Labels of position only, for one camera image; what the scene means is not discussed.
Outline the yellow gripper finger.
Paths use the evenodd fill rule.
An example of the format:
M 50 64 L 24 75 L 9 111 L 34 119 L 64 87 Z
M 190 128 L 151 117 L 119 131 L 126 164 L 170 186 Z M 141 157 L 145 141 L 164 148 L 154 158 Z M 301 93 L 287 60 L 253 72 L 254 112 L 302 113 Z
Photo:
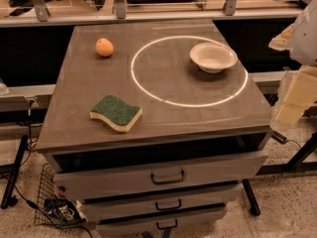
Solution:
M 284 85 L 273 121 L 279 126 L 293 126 L 317 101 L 317 67 L 303 65 L 287 75 Z
M 276 51 L 288 51 L 292 35 L 293 24 L 286 27 L 280 34 L 271 39 L 268 46 Z

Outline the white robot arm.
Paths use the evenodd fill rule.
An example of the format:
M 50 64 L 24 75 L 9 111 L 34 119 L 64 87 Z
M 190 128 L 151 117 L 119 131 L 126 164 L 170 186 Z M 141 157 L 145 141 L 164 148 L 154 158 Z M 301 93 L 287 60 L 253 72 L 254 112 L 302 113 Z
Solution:
M 295 22 L 268 46 L 289 51 L 290 58 L 301 64 L 284 83 L 273 112 L 274 126 L 290 127 L 317 101 L 317 0 L 311 0 Z

